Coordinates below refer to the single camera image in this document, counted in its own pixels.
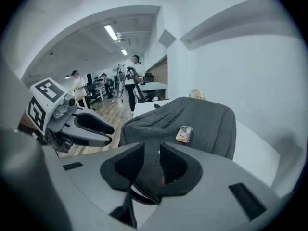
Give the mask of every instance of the ceiling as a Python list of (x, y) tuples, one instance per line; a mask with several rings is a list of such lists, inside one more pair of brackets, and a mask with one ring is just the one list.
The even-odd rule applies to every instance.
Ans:
[[(108, 18), (81, 28), (43, 55), (24, 82), (34, 83), (47, 77), (57, 79), (85, 62), (101, 62), (104, 69), (106, 59), (123, 59), (121, 49), (125, 49), (128, 56), (144, 55), (154, 18), (155, 14), (131, 14)], [(123, 39), (120, 42), (115, 43), (111, 39), (104, 28), (108, 24), (115, 33), (122, 33)]]

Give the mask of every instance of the snack package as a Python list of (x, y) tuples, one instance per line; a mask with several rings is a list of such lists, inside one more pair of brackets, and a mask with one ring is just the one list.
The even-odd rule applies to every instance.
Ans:
[(179, 142), (188, 143), (193, 133), (192, 131), (192, 127), (181, 126), (175, 139)]

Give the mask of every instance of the white shirt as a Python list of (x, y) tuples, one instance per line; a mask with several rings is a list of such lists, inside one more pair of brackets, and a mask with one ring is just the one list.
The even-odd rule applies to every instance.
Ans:
[[(140, 76), (140, 77), (143, 77), (144, 76), (144, 72), (140, 66), (140, 64), (134, 64), (132, 60), (128, 59), (125, 64), (124, 64), (124, 74), (125, 76), (127, 75), (127, 73), (130, 73), (128, 72), (127, 68), (128, 67), (133, 67), (137, 74)], [(135, 84), (134, 80), (133, 79), (125, 79), (125, 85), (131, 85), (131, 84)]]
[[(74, 78), (74, 83), (73, 83), (73, 87), (81, 87), (81, 86), (85, 86), (85, 81), (83, 80), (82, 77), (79, 77), (78, 79)], [(80, 98), (80, 97), (85, 97), (87, 95), (86, 89), (80, 88), (80, 89), (75, 89), (75, 98)]]

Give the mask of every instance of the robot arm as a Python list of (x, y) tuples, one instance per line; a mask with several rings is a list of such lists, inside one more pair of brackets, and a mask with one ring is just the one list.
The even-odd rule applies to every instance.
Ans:
[(30, 87), (33, 94), (26, 114), (48, 143), (68, 152), (73, 143), (106, 146), (114, 128), (95, 111), (79, 107), (72, 95), (51, 78)]

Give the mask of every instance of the gray backpack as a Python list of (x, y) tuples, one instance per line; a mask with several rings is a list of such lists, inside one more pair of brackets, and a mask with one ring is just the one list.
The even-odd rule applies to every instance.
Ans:
[[(181, 126), (193, 128), (187, 144), (175, 139)], [(145, 144), (144, 165), (134, 186), (144, 196), (159, 203), (157, 193), (164, 177), (159, 162), (161, 142), (186, 145), (232, 160), (235, 139), (235, 115), (230, 108), (219, 103), (181, 97), (127, 122), (122, 127), (119, 146), (135, 142)]]

